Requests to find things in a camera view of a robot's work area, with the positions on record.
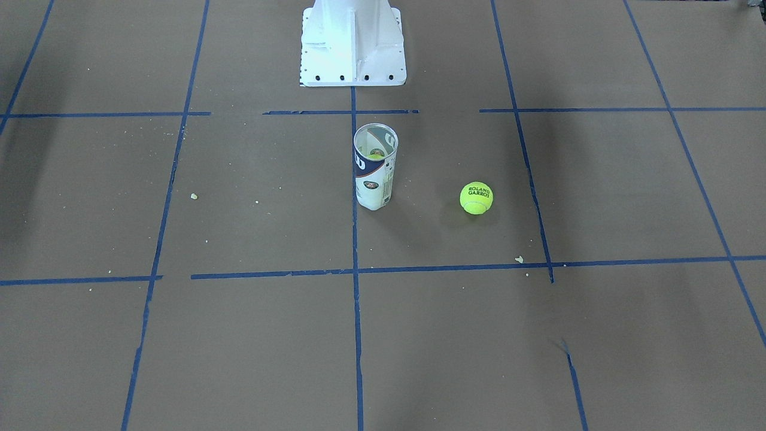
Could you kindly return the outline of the yellow Roland Garros tennis ball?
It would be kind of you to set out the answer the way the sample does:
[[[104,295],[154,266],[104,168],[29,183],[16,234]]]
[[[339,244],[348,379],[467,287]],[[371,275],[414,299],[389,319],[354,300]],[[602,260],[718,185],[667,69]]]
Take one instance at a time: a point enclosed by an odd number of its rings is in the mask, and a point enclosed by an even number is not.
[[[486,183],[471,182],[461,189],[459,201],[466,213],[482,215],[491,208],[494,202],[494,194]]]

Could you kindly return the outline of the clear tennis ball can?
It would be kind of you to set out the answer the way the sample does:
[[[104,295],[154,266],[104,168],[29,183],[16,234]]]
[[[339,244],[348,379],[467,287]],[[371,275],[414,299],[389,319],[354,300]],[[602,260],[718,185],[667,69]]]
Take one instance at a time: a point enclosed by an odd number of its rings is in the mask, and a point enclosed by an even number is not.
[[[359,128],[353,137],[354,177],[357,202],[368,210],[379,210],[389,203],[399,137],[390,126],[369,123]],[[385,155],[371,160],[370,153]]]

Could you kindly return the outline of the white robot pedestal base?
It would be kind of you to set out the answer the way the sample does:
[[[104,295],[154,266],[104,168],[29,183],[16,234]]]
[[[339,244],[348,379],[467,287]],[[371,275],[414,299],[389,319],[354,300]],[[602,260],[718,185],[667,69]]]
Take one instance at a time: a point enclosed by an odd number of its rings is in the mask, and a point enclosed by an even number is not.
[[[407,78],[402,14],[390,2],[315,1],[303,10],[301,86],[402,86]]]

